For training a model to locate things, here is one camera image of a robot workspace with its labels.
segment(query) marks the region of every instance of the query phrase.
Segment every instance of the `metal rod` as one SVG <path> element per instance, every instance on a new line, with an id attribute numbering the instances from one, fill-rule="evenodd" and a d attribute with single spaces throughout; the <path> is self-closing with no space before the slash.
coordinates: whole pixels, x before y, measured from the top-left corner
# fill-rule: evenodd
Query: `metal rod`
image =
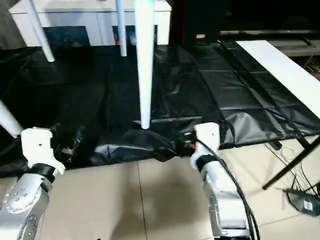
<path id="1" fill-rule="evenodd" d="M 297 164 L 299 164 L 305 157 L 307 157 L 313 150 L 315 150 L 320 144 L 320 137 L 318 137 L 313 143 L 307 146 L 292 162 L 290 162 L 284 169 L 278 172 L 271 180 L 269 180 L 262 189 L 267 190 L 280 178 L 286 175 L 291 169 L 293 169 Z"/>
<path id="2" fill-rule="evenodd" d="M 304 149 L 310 147 L 310 143 L 304 137 L 298 137 L 297 140 Z"/>
<path id="3" fill-rule="evenodd" d="M 155 39 L 155 0 L 134 0 L 141 127 L 150 127 Z"/>
<path id="4" fill-rule="evenodd" d="M 124 0 L 116 0 L 116 12 L 117 12 L 117 20 L 118 20 L 120 52 L 122 57 L 126 57 L 127 56 L 127 36 L 126 36 Z"/>
<path id="5" fill-rule="evenodd" d="M 22 126 L 0 100 L 0 125 L 13 137 L 17 138 L 23 131 Z"/>
<path id="6" fill-rule="evenodd" d="M 50 45 L 48 43 L 48 39 L 45 34 L 45 31 L 44 31 L 43 27 L 41 26 L 40 19 L 37 14 L 33 0 L 24 0 L 24 5 L 26 8 L 26 12 L 30 18 L 32 28 L 33 28 L 35 35 L 37 36 L 40 44 L 41 44 L 43 53 L 44 53 L 47 61 L 49 63 L 54 62 L 55 57 L 51 51 Z"/>

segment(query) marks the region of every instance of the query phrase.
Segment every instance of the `white board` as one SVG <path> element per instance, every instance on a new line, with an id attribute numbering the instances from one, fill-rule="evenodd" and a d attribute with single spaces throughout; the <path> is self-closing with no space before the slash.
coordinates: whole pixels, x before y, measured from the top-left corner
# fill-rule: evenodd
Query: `white board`
<path id="1" fill-rule="evenodd" d="M 320 119 L 320 81 L 266 40 L 237 43 Z"/>

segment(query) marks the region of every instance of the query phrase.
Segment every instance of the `black metal stand leg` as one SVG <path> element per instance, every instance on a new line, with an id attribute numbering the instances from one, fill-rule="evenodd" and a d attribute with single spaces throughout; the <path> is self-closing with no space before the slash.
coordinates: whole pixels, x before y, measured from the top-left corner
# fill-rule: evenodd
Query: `black metal stand leg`
<path id="1" fill-rule="evenodd" d="M 313 150 L 317 148 L 320 144 L 320 137 L 318 137 L 313 143 L 307 145 L 305 149 L 290 162 L 284 169 L 282 169 L 277 175 L 275 175 L 270 181 L 268 181 L 262 188 L 267 190 L 285 174 L 287 174 L 291 169 L 293 169 L 297 164 L 299 164 L 306 156 L 308 156 Z"/>

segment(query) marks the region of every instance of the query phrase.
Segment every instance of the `crumpled black fabric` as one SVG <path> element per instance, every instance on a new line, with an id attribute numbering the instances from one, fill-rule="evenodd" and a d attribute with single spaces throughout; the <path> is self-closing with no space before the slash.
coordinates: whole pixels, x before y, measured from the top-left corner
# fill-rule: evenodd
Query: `crumpled black fabric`
<path id="1" fill-rule="evenodd" d="M 220 125 L 227 149 L 320 133 L 318 119 L 235 42 L 155 48 L 150 129 L 140 128 L 134 48 L 0 51 L 0 96 L 24 128 L 60 124 L 56 157 L 68 169 L 184 156 L 195 124 Z M 0 128 L 0 176 L 26 171 Z"/>

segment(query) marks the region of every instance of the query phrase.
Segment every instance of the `beige floor tile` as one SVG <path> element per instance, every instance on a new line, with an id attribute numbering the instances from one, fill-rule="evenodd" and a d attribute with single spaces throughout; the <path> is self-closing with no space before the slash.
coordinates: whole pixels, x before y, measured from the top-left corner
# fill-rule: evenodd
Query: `beige floor tile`
<path id="1" fill-rule="evenodd" d="M 289 162 L 302 151 L 302 147 L 295 140 L 284 141 L 282 144 L 282 154 Z M 290 173 L 268 190 L 262 189 L 263 184 L 285 167 L 263 144 L 223 150 L 221 156 L 245 192 L 258 224 L 263 225 L 299 215 L 289 205 L 282 191 L 292 184 L 293 176 Z M 317 156 L 320 156 L 320 148 L 303 160 L 304 172 L 312 182 L 320 178 L 320 161 L 316 160 Z M 300 166 L 294 169 L 295 173 L 300 174 L 300 171 Z M 300 178 L 299 180 L 302 186 L 308 186 L 306 181 L 302 182 Z"/>
<path id="2" fill-rule="evenodd" d="M 317 217 L 299 215 L 259 227 L 261 240 L 318 240 L 320 221 Z"/>
<path id="3" fill-rule="evenodd" d="M 212 236 L 200 174 L 188 158 L 139 162 L 148 240 L 203 240 Z"/>
<path id="4" fill-rule="evenodd" d="M 67 171 L 54 183 L 40 240 L 146 240 L 138 164 Z"/>

